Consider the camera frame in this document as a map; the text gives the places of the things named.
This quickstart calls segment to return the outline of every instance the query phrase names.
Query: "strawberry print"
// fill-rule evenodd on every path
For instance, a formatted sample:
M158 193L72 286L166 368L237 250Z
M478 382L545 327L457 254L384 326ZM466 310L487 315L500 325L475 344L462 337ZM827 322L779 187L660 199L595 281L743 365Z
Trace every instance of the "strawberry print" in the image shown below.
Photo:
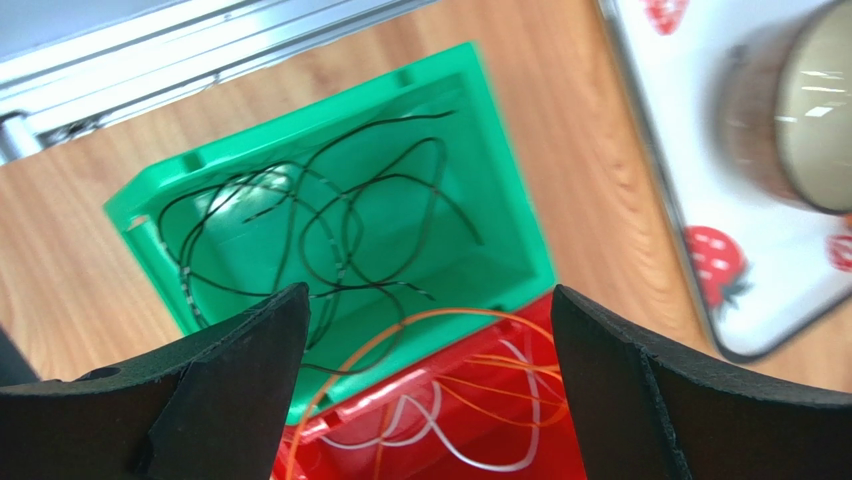
M852 235L828 237L828 260L841 272L852 272Z
M660 35L671 35L677 30L689 0L644 0L645 13Z
M695 226L686 228L686 243L710 310L721 314L725 306L737 308L737 298L751 288L744 279L748 262L737 242L715 228Z

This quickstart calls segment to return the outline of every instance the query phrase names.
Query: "black object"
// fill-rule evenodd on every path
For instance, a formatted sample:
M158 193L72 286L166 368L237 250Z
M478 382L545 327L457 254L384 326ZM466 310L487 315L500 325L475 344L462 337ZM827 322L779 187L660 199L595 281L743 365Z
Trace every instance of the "black object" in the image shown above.
M0 388L0 478L267 480L309 318L295 285L74 382Z
M590 480L852 478L852 395L721 362L566 287L552 319Z
M0 328L0 387L37 381L30 364Z

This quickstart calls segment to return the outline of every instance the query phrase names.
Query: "wooden table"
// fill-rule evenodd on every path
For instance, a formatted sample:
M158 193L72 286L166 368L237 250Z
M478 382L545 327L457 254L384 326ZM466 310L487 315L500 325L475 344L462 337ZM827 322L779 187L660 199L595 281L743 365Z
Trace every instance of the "wooden table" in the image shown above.
M144 166L468 40L561 281L709 352L594 0L443 0L0 169L0 323L45 378L179 336L102 213ZM753 366L852 391L852 307Z

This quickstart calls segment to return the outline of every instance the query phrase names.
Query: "green bin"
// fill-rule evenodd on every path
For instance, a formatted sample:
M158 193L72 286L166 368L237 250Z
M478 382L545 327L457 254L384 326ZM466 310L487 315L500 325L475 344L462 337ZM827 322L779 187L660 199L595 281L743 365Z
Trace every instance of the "green bin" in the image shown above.
M555 283L472 44L152 165L105 209L185 334L293 282L337 291L311 300L304 357L330 368L401 314L514 311ZM319 408L493 321L407 327ZM288 423L327 378L301 370Z

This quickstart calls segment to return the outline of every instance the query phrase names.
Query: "white tray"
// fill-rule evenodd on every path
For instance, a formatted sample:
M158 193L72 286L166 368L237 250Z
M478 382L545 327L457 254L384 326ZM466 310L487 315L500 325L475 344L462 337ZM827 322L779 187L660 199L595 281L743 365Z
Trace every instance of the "white tray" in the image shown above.
M647 6L666 3L674 14L652 20ZM717 141L716 110L734 52L760 30L827 3L601 0L671 221L683 233L684 258L693 260L685 267L694 287L704 283L699 274L713 283L694 289L702 291L700 310L716 347L734 362L766 355L852 294L852 273L843 271L852 267L852 232L843 219L778 202L736 171ZM690 231L696 226L715 232ZM703 246L690 251L696 241ZM718 284L730 294L722 306Z

